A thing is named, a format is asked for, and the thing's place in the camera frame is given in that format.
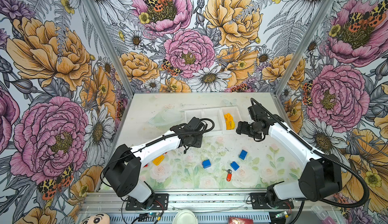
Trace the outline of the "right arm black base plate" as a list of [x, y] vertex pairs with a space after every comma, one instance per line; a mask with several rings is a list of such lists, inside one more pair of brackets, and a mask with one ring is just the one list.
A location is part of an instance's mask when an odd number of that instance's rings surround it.
[[270, 199], [265, 193], [250, 193], [246, 204], [250, 204], [252, 209], [294, 209], [291, 199]]

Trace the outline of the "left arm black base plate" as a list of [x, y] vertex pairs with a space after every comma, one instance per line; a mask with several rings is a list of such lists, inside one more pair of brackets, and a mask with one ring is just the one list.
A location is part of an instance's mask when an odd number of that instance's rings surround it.
[[145, 202], [139, 202], [132, 197], [128, 197], [125, 210], [126, 211], [146, 211], [146, 210], [160, 210], [166, 211], [168, 209], [169, 194], [154, 193]]

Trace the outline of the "white three-compartment bin tray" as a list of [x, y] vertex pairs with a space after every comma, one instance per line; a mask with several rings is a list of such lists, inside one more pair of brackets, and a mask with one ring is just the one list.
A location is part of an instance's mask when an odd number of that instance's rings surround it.
[[185, 120], [189, 122], [193, 117], [211, 119], [215, 127], [212, 131], [204, 134], [206, 137], [233, 135], [235, 134], [235, 129], [226, 129], [224, 116], [228, 113], [232, 116], [236, 128], [238, 122], [242, 121], [239, 109], [236, 106], [185, 110]]

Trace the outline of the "yellow lego brick top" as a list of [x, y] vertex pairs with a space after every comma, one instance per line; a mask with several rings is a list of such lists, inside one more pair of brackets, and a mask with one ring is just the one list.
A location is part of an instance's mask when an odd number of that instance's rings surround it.
[[230, 113], [227, 113], [224, 115], [224, 119], [226, 123], [232, 123], [233, 122], [233, 117]]

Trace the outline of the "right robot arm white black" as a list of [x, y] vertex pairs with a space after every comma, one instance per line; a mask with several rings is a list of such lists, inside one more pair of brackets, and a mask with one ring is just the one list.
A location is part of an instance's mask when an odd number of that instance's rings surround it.
[[302, 167], [301, 176], [291, 182], [271, 184], [266, 201], [274, 205], [281, 200], [304, 199], [321, 201], [342, 190], [341, 166], [334, 155], [325, 155], [304, 141], [277, 114], [270, 113], [261, 104], [248, 107], [252, 120], [239, 122], [236, 133], [262, 142], [270, 137], [280, 143]]

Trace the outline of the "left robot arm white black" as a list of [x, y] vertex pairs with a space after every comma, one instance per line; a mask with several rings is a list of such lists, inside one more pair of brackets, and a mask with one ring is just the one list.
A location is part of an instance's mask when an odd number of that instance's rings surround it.
[[165, 134], [147, 143], [128, 147], [123, 144], [114, 151], [102, 174], [118, 197], [129, 196], [139, 203], [154, 201], [153, 189], [140, 180], [140, 171], [163, 154], [183, 147], [200, 148], [208, 130], [204, 120], [193, 117], [186, 124], [172, 126]]

